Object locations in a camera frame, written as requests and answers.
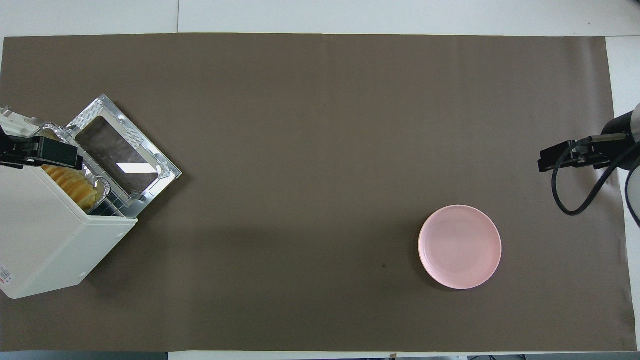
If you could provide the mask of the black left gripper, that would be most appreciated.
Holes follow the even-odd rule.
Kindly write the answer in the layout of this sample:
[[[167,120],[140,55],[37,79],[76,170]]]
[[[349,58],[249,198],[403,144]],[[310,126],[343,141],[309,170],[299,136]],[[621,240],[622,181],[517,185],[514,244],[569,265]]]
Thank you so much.
[[[83,157],[77,146],[44,136],[21,137],[7,135],[7,166],[23,169],[25,166],[66,167],[76,171],[83,168]]]

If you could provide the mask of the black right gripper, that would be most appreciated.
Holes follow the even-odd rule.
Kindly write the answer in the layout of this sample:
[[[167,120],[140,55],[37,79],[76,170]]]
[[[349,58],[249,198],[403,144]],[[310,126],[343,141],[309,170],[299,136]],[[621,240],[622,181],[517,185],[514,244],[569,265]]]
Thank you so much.
[[[554,145],[539,151],[538,171],[547,173],[555,169],[558,160],[560,169],[571,167],[580,169],[592,167],[594,170],[604,169],[611,164],[611,159],[602,152],[601,143],[587,143],[581,140],[575,141],[572,148],[564,157],[563,153],[570,145]]]

